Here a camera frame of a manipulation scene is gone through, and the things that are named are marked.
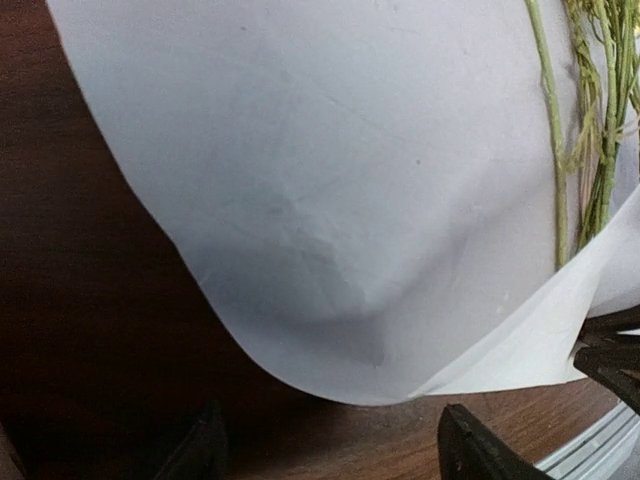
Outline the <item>pink flower stem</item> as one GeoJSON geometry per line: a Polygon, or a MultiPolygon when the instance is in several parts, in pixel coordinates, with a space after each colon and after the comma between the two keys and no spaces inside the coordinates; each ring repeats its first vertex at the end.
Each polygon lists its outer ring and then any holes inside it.
{"type": "Polygon", "coordinates": [[[551,150],[554,167],[554,218],[555,218],[555,268],[562,269],[569,261],[568,239],[568,194],[567,175],[565,170],[566,150],[564,133],[560,115],[560,105],[557,96],[555,76],[542,21],[539,3],[535,0],[524,1],[530,25],[532,28],[535,47],[541,69],[541,84],[547,108],[551,150]]]}

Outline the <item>translucent white wrapping paper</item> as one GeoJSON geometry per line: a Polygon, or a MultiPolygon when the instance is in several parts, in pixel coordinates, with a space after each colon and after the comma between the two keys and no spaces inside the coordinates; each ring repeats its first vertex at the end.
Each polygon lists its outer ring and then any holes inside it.
{"type": "Polygon", "coordinates": [[[127,182],[267,372],[355,405],[578,378],[639,301],[637,144],[562,269],[522,1],[52,1],[127,182]]]}

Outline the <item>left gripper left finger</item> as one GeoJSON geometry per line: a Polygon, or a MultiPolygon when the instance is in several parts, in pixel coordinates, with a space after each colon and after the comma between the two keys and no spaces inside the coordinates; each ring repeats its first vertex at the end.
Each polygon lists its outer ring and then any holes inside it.
{"type": "Polygon", "coordinates": [[[221,479],[228,459],[228,440],[217,402],[187,417],[159,444],[153,479],[221,479]]]}

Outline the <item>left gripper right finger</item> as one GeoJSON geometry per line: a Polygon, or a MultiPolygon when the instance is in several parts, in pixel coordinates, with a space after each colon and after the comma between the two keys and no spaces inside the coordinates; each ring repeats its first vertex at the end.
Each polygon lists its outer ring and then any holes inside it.
{"type": "Polygon", "coordinates": [[[442,480],[547,480],[464,405],[447,405],[437,431],[442,480]]]}

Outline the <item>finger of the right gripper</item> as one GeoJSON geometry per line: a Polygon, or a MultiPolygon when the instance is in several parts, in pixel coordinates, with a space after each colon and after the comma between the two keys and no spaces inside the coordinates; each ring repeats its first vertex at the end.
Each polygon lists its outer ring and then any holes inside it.
{"type": "Polygon", "coordinates": [[[586,345],[597,345],[608,337],[639,329],[639,309],[628,308],[597,317],[587,318],[580,330],[579,340],[586,345]]]}
{"type": "Polygon", "coordinates": [[[638,347],[582,348],[575,355],[574,367],[639,414],[638,347]]]}

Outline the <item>small yellow flower sprig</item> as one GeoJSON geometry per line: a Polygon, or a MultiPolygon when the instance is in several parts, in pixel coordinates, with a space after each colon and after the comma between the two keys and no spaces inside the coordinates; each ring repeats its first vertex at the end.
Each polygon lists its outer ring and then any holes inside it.
{"type": "Polygon", "coordinates": [[[639,3],[566,7],[579,74],[580,133],[571,161],[579,173],[582,249],[609,221],[621,144],[639,134],[639,3]]]}

